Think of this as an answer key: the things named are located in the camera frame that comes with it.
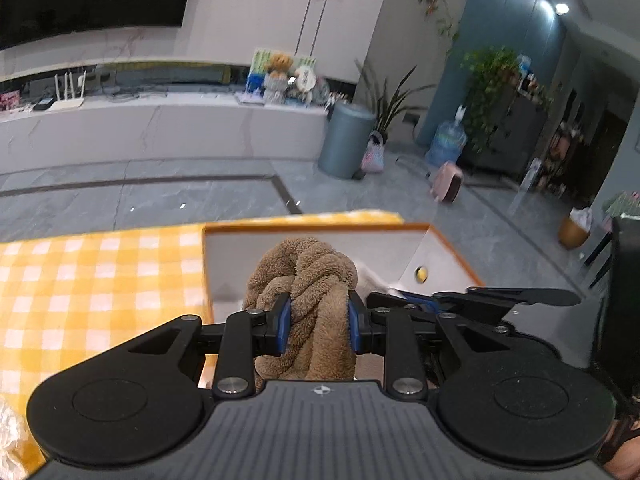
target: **trash can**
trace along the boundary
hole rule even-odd
[[[318,168],[331,176],[352,178],[360,168],[376,117],[365,107],[337,103],[327,120]]]

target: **gray tile floor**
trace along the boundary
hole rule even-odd
[[[396,158],[387,153],[385,172],[362,181],[335,179],[312,162],[290,160],[132,161],[0,175],[0,241],[282,216],[288,213],[283,197],[263,179],[277,174],[303,212],[377,208],[398,212],[407,221],[434,224],[488,285],[557,286],[588,294],[590,276],[582,268],[581,255],[590,252],[602,233],[591,235],[578,250],[562,248],[558,227],[570,206],[554,197],[530,194],[510,216],[515,192],[504,186],[487,187],[495,181],[477,176],[453,204],[438,204],[424,173],[414,165],[396,164]],[[404,160],[411,161],[411,155]],[[218,179],[152,184],[139,180],[204,175]],[[243,180],[220,180],[234,175]],[[247,175],[256,175],[256,180],[246,180]],[[98,181],[104,184],[83,185]],[[47,186],[58,188],[47,190]],[[70,189],[59,189],[65,186]]]

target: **folded towel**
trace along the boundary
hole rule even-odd
[[[257,387],[265,379],[353,379],[348,290],[357,282],[353,262],[315,238],[286,238],[262,257],[242,307],[271,310],[281,292],[290,292],[291,327],[281,357],[255,359]]]

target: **blue wall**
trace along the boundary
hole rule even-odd
[[[484,46],[508,46],[531,58],[531,69],[547,87],[556,71],[566,29],[547,0],[467,0],[460,37],[447,60],[430,111],[418,136],[428,145],[438,124],[452,120],[466,97],[464,55]]]

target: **pink heater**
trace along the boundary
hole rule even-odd
[[[436,174],[431,192],[437,202],[451,203],[462,186],[462,170],[453,162],[445,162]]]

